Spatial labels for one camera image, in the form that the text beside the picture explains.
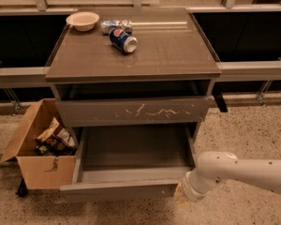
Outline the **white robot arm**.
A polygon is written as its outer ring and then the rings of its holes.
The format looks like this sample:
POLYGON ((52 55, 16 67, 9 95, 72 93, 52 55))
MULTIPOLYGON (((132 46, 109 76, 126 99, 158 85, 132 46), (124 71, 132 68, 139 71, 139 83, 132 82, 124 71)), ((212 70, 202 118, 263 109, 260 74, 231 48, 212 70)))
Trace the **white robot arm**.
POLYGON ((281 195, 281 159, 240 159, 230 152, 204 152, 195 168, 183 177, 180 188, 192 202, 226 182, 235 180, 281 195))

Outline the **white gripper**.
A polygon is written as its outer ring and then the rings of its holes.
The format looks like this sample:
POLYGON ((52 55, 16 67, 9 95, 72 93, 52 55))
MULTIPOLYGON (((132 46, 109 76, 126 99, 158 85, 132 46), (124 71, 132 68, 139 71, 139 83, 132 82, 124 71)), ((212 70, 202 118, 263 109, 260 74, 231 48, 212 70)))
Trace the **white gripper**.
POLYGON ((178 184, 174 199, 177 203, 190 203, 202 200, 206 195, 206 184, 197 171, 187 172, 178 184))

